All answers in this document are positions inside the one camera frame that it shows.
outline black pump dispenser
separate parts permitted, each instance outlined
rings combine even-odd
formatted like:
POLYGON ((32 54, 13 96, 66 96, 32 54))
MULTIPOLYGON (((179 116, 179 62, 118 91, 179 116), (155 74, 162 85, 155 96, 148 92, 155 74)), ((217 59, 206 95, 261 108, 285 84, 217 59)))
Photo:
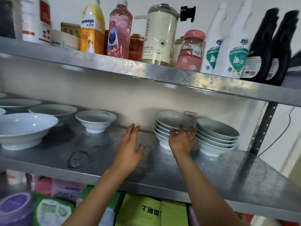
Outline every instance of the black pump dispenser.
POLYGON ((266 11, 251 43, 241 79, 264 83, 272 63, 272 38, 277 27, 278 8, 266 11))
POLYGON ((194 22, 196 7, 188 8, 188 6, 182 6, 180 12, 180 20, 186 21, 188 18, 191 18, 191 23, 194 22))
POLYGON ((287 12, 273 38, 273 60, 264 83, 280 86, 288 71, 292 51, 290 43, 297 28, 298 10, 287 12))

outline electrical outlet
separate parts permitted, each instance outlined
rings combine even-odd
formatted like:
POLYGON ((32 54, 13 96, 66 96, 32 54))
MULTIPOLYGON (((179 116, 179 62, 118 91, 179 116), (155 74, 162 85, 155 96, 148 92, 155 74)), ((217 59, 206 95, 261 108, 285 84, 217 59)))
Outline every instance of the electrical outlet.
POLYGON ((184 111, 184 115, 189 116, 191 118, 195 118, 198 114, 193 112, 184 111))

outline black wire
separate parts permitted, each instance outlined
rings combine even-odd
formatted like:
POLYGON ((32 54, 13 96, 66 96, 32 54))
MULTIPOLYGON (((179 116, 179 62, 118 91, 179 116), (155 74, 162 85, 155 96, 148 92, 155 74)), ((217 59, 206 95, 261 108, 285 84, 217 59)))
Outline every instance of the black wire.
POLYGON ((286 132, 286 130, 290 126, 290 122, 292 121, 292 119, 290 117, 290 114, 292 113, 292 111, 294 110, 294 108, 295 108, 295 106, 290 110, 290 113, 288 114, 289 122, 288 122, 288 125, 286 126, 286 128, 284 129, 284 131, 280 134, 280 136, 277 139, 275 139, 275 141, 268 148, 266 148, 263 152, 261 152, 258 155, 258 157, 261 156, 264 152, 266 152, 270 147, 272 147, 272 145, 286 132))

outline purple container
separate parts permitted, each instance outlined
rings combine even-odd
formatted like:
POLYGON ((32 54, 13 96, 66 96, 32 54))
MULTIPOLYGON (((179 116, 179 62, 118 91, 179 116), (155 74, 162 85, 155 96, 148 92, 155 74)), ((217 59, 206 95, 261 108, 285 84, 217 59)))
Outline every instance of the purple container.
POLYGON ((0 200, 0 226, 30 226, 33 203, 33 197, 26 192, 0 200))

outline metal shelf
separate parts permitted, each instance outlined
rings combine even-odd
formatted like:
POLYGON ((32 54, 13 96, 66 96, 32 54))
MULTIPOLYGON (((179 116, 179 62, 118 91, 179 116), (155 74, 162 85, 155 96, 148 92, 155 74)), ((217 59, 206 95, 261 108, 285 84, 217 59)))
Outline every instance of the metal shelf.
POLYGON ((301 107, 301 90, 0 37, 0 53, 301 107))
MULTIPOLYGON (((0 149, 0 165, 95 185, 111 166, 123 132, 111 126, 105 133, 91 134, 73 120, 67 126, 53 128, 36 147, 21 151, 0 149), (67 161, 77 151, 86 151, 92 161, 70 169, 67 161)), ((139 132, 137 142, 146 146, 145 155, 120 189, 190 202, 172 152, 161 148, 154 134, 139 132)), ((195 146, 191 156, 235 211, 301 222, 301 189, 254 154, 232 150, 211 158, 195 146)))

